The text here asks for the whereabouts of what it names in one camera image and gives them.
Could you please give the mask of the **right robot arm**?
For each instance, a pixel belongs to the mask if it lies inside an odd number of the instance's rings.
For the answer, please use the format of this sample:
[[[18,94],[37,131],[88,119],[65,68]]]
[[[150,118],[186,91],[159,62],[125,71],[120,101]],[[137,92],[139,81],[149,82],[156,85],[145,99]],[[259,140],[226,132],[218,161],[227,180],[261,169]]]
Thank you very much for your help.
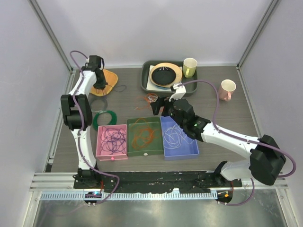
[[[239,162],[223,161],[218,165],[214,182],[220,187],[238,178],[254,178],[271,186],[286,163],[286,157],[271,136],[251,137],[217,126],[196,115],[185,99],[159,97],[151,103],[151,108],[154,115],[173,119],[189,138],[218,145],[245,158]]]

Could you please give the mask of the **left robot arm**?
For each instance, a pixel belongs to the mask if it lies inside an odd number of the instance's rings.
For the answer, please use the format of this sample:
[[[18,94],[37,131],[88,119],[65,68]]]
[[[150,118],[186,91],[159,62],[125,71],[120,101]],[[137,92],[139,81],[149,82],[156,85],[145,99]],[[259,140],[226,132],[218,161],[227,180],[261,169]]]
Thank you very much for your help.
[[[76,65],[80,75],[72,90],[61,96],[61,110],[64,124],[71,131],[78,153],[78,170],[73,176],[75,188],[97,188],[101,183],[96,158],[92,151],[90,127],[92,110],[88,101],[91,88],[105,88],[107,85],[104,59],[97,55],[87,57],[80,51],[71,51],[70,56],[79,53],[86,58],[84,66]]]

